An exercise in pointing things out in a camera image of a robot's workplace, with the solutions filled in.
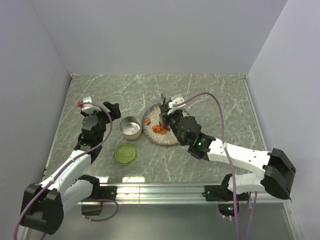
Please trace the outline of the metal food tongs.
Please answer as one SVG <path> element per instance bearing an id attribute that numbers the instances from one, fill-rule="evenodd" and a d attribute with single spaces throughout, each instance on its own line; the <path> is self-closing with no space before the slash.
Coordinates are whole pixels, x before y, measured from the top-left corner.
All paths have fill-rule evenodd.
<path id="1" fill-rule="evenodd" d="M 168 126 L 168 101 L 167 101 L 167 97 L 165 95 L 164 92 L 161 93 L 161 102 L 160 102 L 160 127 L 161 130 L 163 130 L 165 127 Z"/>

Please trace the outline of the orange chicken wing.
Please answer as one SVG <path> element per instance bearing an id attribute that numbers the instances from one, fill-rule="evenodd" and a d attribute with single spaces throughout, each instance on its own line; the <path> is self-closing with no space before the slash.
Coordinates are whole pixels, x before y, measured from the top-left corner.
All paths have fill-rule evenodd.
<path id="1" fill-rule="evenodd" d="M 160 125 L 154 125 L 152 127 L 152 130 L 157 134 L 163 134 L 163 129 L 161 128 Z"/>

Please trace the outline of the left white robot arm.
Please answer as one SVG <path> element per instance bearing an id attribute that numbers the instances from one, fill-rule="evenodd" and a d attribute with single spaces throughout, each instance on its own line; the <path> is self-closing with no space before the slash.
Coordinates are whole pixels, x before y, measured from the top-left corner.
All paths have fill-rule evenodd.
<path id="1" fill-rule="evenodd" d="M 100 180 L 81 173 L 99 156 L 112 132 L 113 121 L 121 117 L 120 106 L 108 101 L 99 105 L 90 97 L 77 106 L 84 117 L 77 144 L 54 173 L 24 190 L 16 229 L 24 226 L 53 235 L 70 209 L 84 199 L 96 201 L 101 195 Z"/>

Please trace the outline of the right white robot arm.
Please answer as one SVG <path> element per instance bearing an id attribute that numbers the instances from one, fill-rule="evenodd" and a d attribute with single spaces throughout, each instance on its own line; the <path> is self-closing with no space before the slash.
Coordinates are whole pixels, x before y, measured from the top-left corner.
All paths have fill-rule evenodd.
<path id="1" fill-rule="evenodd" d="M 283 150 L 260 151 L 223 143 L 202 133 L 195 117 L 184 116 L 182 107 L 174 109 L 173 105 L 170 101 L 160 104 L 161 123 L 172 130 L 180 145 L 188 146 L 191 156 L 249 171 L 235 177 L 227 174 L 214 194 L 218 200 L 227 202 L 247 192 L 266 192 L 282 200 L 290 198 L 296 168 Z"/>

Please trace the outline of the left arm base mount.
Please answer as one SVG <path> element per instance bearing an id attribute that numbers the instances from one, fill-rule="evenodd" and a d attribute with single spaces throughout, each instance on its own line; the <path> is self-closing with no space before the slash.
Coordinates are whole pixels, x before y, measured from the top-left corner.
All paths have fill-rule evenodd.
<path id="1" fill-rule="evenodd" d="M 78 178 L 78 180 L 84 180 L 91 184 L 92 190 L 90 191 L 90 195 L 86 197 L 87 199 L 99 200 L 116 200 L 117 195 L 117 186 L 104 186 L 100 184 L 100 180 L 97 177 L 90 175 L 82 175 Z"/>

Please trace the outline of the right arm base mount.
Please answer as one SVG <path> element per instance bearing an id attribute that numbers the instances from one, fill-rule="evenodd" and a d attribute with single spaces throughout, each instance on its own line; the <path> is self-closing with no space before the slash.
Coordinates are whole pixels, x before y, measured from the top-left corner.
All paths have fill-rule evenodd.
<path id="1" fill-rule="evenodd" d="M 220 185 L 205 185 L 202 196 L 207 202 L 231 202 L 234 200 L 233 192 L 228 189 L 232 174 L 227 174 Z"/>

